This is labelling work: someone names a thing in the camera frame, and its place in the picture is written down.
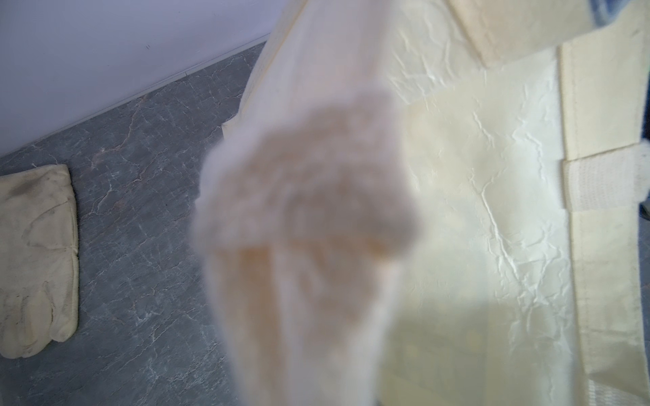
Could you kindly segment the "cream starry night tote bag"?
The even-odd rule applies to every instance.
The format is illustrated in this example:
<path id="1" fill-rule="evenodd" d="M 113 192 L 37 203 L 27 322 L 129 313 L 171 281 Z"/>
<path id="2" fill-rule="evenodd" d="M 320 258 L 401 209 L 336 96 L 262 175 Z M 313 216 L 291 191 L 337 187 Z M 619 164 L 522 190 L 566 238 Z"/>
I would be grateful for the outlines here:
<path id="1" fill-rule="evenodd" d="M 290 1 L 191 240 L 244 405 L 646 405 L 646 1 Z"/>

